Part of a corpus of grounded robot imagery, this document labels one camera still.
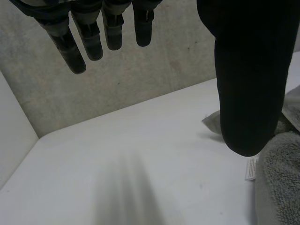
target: black rubber fingertip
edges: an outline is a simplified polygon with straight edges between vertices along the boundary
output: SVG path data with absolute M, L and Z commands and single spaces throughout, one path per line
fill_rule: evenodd
M 148 46 L 152 38 L 152 22 L 135 22 L 135 37 L 140 47 Z
M 226 145 L 237 154 L 252 157 L 258 154 L 273 136 L 273 131 L 261 130 L 251 133 L 240 127 L 223 127 L 222 136 Z
M 105 37 L 109 50 L 116 51 L 122 47 L 122 27 L 105 27 Z

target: white tag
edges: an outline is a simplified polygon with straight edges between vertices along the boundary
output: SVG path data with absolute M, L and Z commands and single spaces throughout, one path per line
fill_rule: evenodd
M 248 159 L 245 181 L 255 180 L 256 178 L 256 165 L 258 163 L 259 156 L 254 156 Z

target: concrete wall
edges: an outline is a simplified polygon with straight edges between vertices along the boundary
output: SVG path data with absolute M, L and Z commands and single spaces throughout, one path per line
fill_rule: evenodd
M 155 11 L 150 46 L 135 41 L 133 10 L 124 13 L 123 46 L 89 61 L 70 28 L 87 71 L 72 74 L 47 33 L 9 1 L 0 8 L 0 69 L 39 137 L 78 122 L 215 77 L 214 37 L 200 22 L 196 1 L 164 0 Z
M 300 51 L 300 26 L 298 29 L 297 39 L 296 39 L 295 48 L 294 48 L 294 52 L 299 52 L 299 51 Z
M 38 137 L 0 72 L 0 189 Z

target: gray towel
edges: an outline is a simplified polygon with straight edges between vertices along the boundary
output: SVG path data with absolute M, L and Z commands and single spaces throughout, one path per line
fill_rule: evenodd
M 202 120 L 221 134 L 220 111 Z M 285 96 L 274 137 L 260 153 L 255 209 L 259 225 L 300 225 L 300 86 Z
M 300 136 L 282 133 L 262 150 L 256 170 L 259 225 L 300 225 Z

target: white table surface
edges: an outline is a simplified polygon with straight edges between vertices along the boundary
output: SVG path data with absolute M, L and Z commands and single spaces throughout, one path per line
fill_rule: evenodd
M 300 52 L 287 90 L 299 76 Z M 0 191 L 0 224 L 126 224 L 103 218 L 118 220 L 112 211 L 120 196 L 130 205 L 130 190 L 143 192 L 126 181 L 132 179 L 150 196 L 140 198 L 142 207 L 157 201 L 152 215 L 161 211 L 164 224 L 256 224 L 254 183 L 244 181 L 247 158 L 201 123 L 218 108 L 214 79 L 46 135 Z

